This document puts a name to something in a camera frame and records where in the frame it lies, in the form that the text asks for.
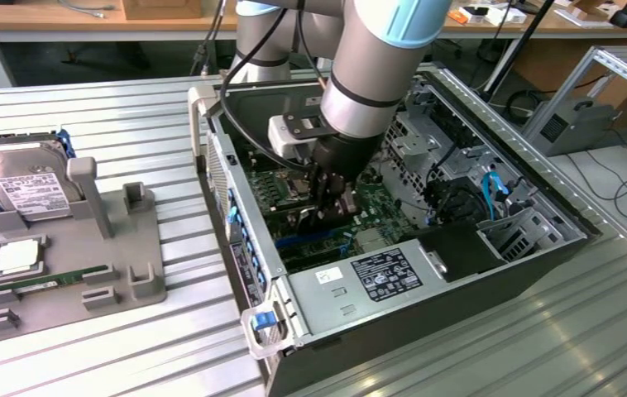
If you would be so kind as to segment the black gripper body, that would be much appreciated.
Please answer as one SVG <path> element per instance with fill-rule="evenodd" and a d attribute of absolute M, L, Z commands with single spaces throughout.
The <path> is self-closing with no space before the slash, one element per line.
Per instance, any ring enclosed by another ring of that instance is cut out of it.
<path fill-rule="evenodd" d="M 354 182 L 368 166 L 382 141 L 383 135 L 354 138 L 340 133 L 320 137 L 312 151 L 316 168 L 327 175 L 342 176 L 346 182 Z"/>

